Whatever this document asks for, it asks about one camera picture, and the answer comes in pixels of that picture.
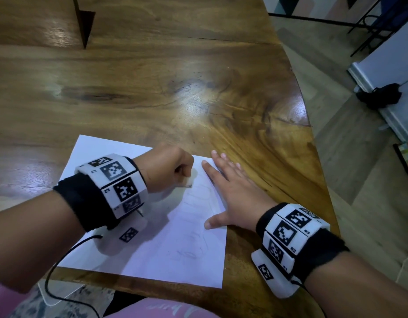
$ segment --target hand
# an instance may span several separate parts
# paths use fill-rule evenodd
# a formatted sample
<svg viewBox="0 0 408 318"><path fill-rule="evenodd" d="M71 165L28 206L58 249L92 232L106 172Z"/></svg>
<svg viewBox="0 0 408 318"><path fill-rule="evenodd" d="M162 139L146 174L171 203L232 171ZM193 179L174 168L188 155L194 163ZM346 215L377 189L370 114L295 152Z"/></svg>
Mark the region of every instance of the hand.
<svg viewBox="0 0 408 318"><path fill-rule="evenodd" d="M160 144L133 159L147 185L148 192L162 192L191 176L194 158L177 146Z"/></svg>
<svg viewBox="0 0 408 318"><path fill-rule="evenodd" d="M250 180L239 163L233 164L225 153L219 156L213 150L211 157L226 178L206 161L202 162L202 167L218 187L228 205L225 212L209 218L204 223L204 227L214 229L233 224L255 231L261 216L278 203Z"/></svg>

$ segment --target gray floor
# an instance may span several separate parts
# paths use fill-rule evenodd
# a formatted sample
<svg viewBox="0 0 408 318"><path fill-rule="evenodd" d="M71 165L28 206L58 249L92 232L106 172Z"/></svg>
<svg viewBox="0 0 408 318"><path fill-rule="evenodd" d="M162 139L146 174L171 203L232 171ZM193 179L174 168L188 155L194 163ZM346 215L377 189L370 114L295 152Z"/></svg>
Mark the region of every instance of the gray floor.
<svg viewBox="0 0 408 318"><path fill-rule="evenodd" d="M271 17L300 85L341 234L351 250L396 280L408 258L408 177L399 140L353 93L346 69L364 30ZM408 288L408 261L398 283Z"/></svg>

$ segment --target pink sleeve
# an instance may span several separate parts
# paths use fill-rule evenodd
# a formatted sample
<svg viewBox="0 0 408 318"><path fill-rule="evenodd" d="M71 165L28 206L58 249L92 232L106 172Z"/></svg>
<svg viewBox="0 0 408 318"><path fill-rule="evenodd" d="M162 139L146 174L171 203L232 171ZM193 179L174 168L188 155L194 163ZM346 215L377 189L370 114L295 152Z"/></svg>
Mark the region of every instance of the pink sleeve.
<svg viewBox="0 0 408 318"><path fill-rule="evenodd" d="M27 297L29 297L29 293L18 293L0 284L0 318L5 318L11 314L17 305Z"/></svg>
<svg viewBox="0 0 408 318"><path fill-rule="evenodd" d="M145 298L108 318L219 318L214 313L182 302Z"/></svg>

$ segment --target glossy wood surface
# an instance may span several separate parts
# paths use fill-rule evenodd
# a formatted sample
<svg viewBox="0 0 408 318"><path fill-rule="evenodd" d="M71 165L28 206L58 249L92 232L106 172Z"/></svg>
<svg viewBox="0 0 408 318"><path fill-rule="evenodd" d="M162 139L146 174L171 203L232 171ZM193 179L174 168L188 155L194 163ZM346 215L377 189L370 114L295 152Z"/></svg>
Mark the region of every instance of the glossy wood surface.
<svg viewBox="0 0 408 318"><path fill-rule="evenodd" d="M277 201L303 204L339 234L302 96L262 0L79 7L96 11L86 50L0 45L0 199L50 190L79 134L164 141L196 155L226 152ZM222 317L323 317L303 290L273 296L251 262L260 243L229 227L222 289L67 268L55 277Z"/></svg>
<svg viewBox="0 0 408 318"><path fill-rule="evenodd" d="M0 44L83 48L74 0L0 0Z"/></svg>

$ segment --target person's left hand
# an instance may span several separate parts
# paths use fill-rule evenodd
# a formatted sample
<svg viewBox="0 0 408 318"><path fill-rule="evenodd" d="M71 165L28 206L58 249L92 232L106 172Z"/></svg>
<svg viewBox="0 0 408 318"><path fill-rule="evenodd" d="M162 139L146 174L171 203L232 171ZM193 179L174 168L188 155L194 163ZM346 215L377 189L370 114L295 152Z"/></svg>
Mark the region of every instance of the person's left hand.
<svg viewBox="0 0 408 318"><path fill-rule="evenodd" d="M148 192L162 192L191 176L194 158L178 146L160 144L133 159Z"/></svg>

